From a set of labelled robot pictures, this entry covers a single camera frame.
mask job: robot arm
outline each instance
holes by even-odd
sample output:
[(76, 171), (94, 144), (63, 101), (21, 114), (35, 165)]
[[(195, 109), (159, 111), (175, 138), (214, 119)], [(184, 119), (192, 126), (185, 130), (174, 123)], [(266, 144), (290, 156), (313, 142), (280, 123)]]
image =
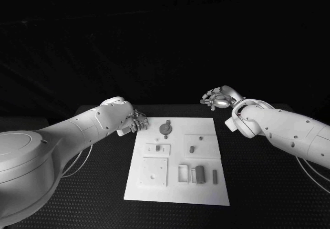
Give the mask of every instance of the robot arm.
[(324, 123), (243, 98), (227, 86), (205, 92), (200, 103), (211, 110), (231, 106), (231, 117), (224, 122), (230, 131), (239, 130), (247, 138), (263, 135), (276, 148), (330, 168), (330, 126)]
[(146, 129), (146, 117), (115, 97), (66, 121), (37, 130), (0, 133), (0, 226), (44, 205), (70, 158), (113, 131)]

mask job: black background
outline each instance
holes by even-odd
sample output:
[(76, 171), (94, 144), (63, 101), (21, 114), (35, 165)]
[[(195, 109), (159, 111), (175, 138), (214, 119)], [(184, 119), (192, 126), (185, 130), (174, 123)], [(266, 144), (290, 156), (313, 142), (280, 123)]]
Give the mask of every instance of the black background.
[(51, 124), (113, 96), (197, 104), (228, 85), (330, 124), (315, 15), (303, 1), (5, 3), (0, 115)]

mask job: textured table surface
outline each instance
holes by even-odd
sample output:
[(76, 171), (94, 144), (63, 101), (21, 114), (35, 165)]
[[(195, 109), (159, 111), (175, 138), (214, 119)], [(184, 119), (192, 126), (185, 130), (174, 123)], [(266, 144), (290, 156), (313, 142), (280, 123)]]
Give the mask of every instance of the textured table surface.
[[(272, 105), (290, 111), (285, 104)], [(93, 107), (80, 106), (76, 114)], [(224, 120), (231, 109), (211, 112), (201, 104), (133, 107), (149, 117), (213, 118), (230, 206), (123, 200), (135, 134), (118, 137), (112, 133), (93, 145), (79, 172), (60, 180), (43, 208), (12, 228), (330, 227), (330, 195), (303, 174), (295, 157), (272, 147), (264, 137), (247, 139), (237, 131), (228, 131)], [(325, 169), (319, 166), (315, 169), (330, 177)]]

